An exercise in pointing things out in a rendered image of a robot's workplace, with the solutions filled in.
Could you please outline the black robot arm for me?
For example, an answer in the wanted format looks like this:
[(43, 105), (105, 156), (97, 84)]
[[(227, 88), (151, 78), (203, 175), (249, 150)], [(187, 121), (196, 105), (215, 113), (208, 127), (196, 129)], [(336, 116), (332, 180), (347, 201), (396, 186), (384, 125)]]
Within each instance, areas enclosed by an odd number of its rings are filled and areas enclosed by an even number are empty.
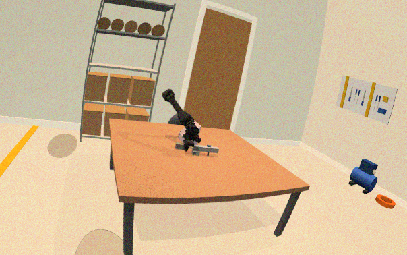
[(171, 89), (168, 89), (162, 93), (162, 97), (165, 101), (169, 102), (175, 108), (179, 121), (182, 125), (184, 125), (186, 130), (191, 132), (191, 134), (193, 135), (193, 141), (200, 143), (201, 138), (198, 135), (199, 129), (194, 123), (194, 118), (191, 116), (191, 114), (188, 114), (186, 111), (182, 110), (178, 102), (175, 100), (174, 92)]

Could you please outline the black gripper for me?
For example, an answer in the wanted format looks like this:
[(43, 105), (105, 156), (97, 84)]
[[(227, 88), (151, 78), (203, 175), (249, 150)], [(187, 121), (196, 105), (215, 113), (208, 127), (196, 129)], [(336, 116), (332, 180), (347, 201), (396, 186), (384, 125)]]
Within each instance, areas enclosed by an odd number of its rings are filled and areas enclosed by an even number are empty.
[(194, 142), (193, 140), (193, 135), (191, 134), (191, 132), (185, 130), (185, 134), (183, 134), (183, 144), (185, 147), (185, 152), (188, 151), (189, 147), (194, 147)]

